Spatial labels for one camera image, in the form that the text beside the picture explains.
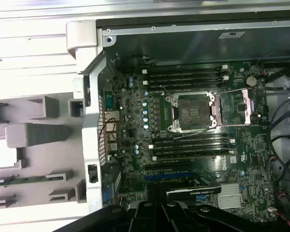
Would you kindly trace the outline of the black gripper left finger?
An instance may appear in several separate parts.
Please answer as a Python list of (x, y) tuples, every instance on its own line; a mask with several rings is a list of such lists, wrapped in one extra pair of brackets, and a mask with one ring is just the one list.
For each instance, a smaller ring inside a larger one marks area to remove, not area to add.
[(146, 200), (130, 204), (128, 210), (110, 205), (88, 214), (57, 232), (161, 232), (162, 214), (157, 184), (146, 186)]

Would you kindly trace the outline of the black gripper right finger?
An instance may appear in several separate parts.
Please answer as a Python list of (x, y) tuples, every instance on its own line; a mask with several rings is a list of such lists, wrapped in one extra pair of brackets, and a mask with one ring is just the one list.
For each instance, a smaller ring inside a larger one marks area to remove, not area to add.
[[(241, 208), (242, 195), (237, 183), (219, 186), (176, 188), (175, 184), (159, 186), (160, 206), (175, 232), (286, 232), (287, 225), (280, 222), (253, 222), (227, 212)], [(188, 195), (217, 194), (217, 207), (208, 204), (189, 209), (181, 202)]]

